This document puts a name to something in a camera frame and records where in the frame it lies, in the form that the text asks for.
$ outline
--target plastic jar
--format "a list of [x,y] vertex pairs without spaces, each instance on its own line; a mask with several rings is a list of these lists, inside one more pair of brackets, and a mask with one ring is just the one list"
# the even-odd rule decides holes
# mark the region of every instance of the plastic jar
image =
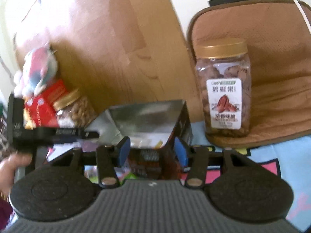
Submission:
[[208,135],[249,133],[251,72],[244,39],[198,41],[196,71]]
[[61,128],[86,127],[96,118],[87,97],[81,95],[78,89],[54,102],[53,107]]

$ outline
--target white cable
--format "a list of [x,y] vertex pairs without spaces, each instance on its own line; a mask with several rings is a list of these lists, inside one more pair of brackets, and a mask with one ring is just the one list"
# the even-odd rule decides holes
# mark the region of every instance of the white cable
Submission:
[[296,5],[297,5],[297,7],[298,7],[298,9],[299,9],[299,11],[300,11],[302,17],[304,18],[304,21],[305,21],[306,24],[307,24],[308,30],[309,30],[309,32],[310,32],[310,34],[311,34],[311,25],[310,25],[310,22],[309,22],[309,20],[308,20],[308,18],[307,18],[307,16],[306,16],[304,10],[302,9],[300,3],[299,3],[297,0],[293,0],[293,1],[296,3]]

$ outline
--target human hand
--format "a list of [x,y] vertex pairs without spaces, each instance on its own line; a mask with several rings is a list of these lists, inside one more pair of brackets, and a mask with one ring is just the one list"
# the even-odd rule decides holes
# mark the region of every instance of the human hand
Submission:
[[31,154],[11,154],[0,163],[0,191],[8,196],[14,184],[15,170],[31,163]]

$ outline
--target black rubber pad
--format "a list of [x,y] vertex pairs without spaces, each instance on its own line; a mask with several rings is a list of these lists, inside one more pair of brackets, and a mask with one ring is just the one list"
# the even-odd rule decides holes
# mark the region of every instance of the black rubber pad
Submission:
[[209,186],[212,203],[239,221],[264,223],[285,218],[294,199],[291,187],[259,167],[235,167]]
[[286,220],[241,223],[224,216],[201,190],[177,180],[128,180],[103,190],[86,211],[54,223],[20,219],[6,233],[298,233]]
[[50,222],[86,210],[94,200],[94,188],[69,167],[43,167],[16,182],[9,198],[18,216]]

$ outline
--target red packaging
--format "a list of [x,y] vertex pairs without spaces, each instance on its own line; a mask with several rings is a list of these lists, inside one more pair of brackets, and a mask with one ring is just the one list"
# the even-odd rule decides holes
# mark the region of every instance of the red packaging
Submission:
[[67,93],[63,80],[60,79],[40,95],[32,97],[25,103],[25,109],[37,127],[59,127],[53,103]]

